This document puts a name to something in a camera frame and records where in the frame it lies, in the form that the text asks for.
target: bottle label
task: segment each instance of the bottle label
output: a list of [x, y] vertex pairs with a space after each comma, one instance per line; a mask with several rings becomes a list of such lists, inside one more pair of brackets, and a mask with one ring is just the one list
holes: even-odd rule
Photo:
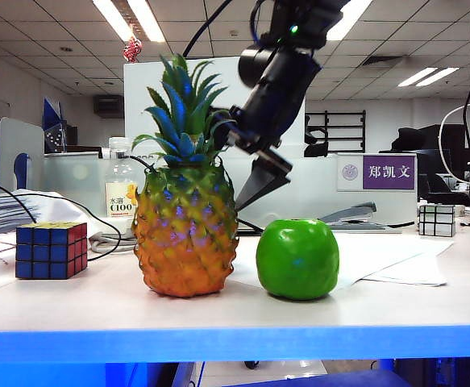
[[138, 205], [133, 182], [106, 183], [107, 216], [132, 217]]

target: artificial pineapple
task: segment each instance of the artificial pineapple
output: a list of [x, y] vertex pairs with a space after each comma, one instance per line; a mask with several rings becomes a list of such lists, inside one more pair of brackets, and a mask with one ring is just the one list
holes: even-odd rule
[[218, 74], [200, 81], [209, 61], [198, 64], [190, 76], [182, 56], [170, 63], [161, 60], [170, 104], [148, 88], [156, 105], [147, 111], [159, 132], [139, 135], [133, 147], [156, 141], [168, 166], [147, 172], [145, 186], [136, 194], [135, 254], [149, 287], [192, 297], [223, 288], [238, 244], [233, 187], [212, 136], [220, 123], [212, 124], [209, 112], [225, 88], [214, 90]]

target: plastic bottle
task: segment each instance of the plastic bottle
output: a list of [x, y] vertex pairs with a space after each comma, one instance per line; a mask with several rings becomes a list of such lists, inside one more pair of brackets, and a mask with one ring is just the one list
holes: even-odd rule
[[109, 139], [111, 166], [106, 174], [107, 216], [132, 218], [136, 211], [135, 173], [129, 155], [131, 141], [127, 137]]

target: rubik's cube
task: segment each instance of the rubik's cube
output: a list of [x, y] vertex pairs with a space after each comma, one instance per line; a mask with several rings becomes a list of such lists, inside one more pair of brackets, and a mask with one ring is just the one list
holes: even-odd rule
[[86, 223], [32, 223], [16, 228], [16, 277], [65, 280], [88, 266]]
[[419, 234], [450, 237], [455, 235], [455, 207], [444, 204], [420, 206]]

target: pineapple crown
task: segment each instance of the pineapple crown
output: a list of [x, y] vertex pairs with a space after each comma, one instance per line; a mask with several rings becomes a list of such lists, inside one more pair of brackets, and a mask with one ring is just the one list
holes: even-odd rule
[[214, 146], [214, 131], [224, 119], [213, 123], [215, 112], [211, 104], [227, 87], [214, 89], [219, 82], [213, 80], [219, 74], [206, 77], [201, 81], [204, 69], [213, 63], [211, 60], [200, 62], [191, 76], [186, 59], [174, 55], [169, 62], [160, 57], [164, 65], [161, 83], [168, 97], [169, 105], [153, 88], [147, 90], [156, 104], [145, 111], [149, 112], [159, 128], [155, 135], [138, 135], [132, 148], [146, 140], [156, 141], [163, 152], [155, 153], [166, 161], [169, 167], [191, 164], [212, 164], [220, 152]]

